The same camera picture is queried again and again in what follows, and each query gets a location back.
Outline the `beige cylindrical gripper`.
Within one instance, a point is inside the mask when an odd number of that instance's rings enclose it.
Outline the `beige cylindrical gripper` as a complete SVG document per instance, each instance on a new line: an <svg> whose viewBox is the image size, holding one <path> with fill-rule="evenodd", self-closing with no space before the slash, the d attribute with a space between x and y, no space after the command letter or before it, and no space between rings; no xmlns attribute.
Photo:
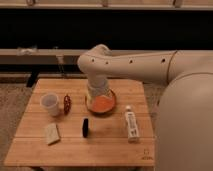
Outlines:
<svg viewBox="0 0 213 171"><path fill-rule="evenodd" d="M87 97L93 99L101 95L109 95L108 80L105 76L89 76L87 83Z"/></svg>

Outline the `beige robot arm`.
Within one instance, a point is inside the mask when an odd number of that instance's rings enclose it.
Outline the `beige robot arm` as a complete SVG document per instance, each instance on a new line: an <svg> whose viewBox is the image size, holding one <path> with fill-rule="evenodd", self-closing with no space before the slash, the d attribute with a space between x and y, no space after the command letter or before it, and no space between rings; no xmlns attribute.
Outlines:
<svg viewBox="0 0 213 171"><path fill-rule="evenodd" d="M213 171L213 50L113 56L97 45L78 58L92 98L108 76L162 84L155 123L155 171Z"/></svg>

